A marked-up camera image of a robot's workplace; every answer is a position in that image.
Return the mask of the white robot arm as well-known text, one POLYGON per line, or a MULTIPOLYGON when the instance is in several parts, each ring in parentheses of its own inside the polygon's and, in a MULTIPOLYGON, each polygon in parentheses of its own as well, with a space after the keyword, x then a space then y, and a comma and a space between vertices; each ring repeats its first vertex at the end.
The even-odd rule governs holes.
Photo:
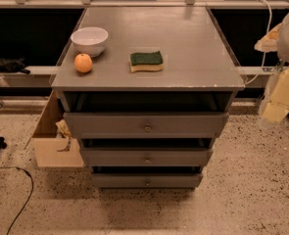
MULTIPOLYGON (((254 48, 263 53, 276 52, 281 61, 289 64, 289 13, 254 48)), ((277 73, 267 88, 269 95, 262 104, 261 116, 271 123, 281 122, 289 113, 289 66, 277 73)))

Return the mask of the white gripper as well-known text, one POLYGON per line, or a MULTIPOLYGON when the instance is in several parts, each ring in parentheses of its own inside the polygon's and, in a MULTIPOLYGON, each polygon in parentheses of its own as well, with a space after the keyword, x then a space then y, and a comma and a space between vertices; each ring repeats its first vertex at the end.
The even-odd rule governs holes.
MULTIPOLYGON (((254 48, 263 53, 276 52, 282 23, 257 41, 254 48)), ((271 123, 281 122, 289 114, 289 67, 276 73, 267 85, 268 94, 261 104, 261 117, 271 123)))

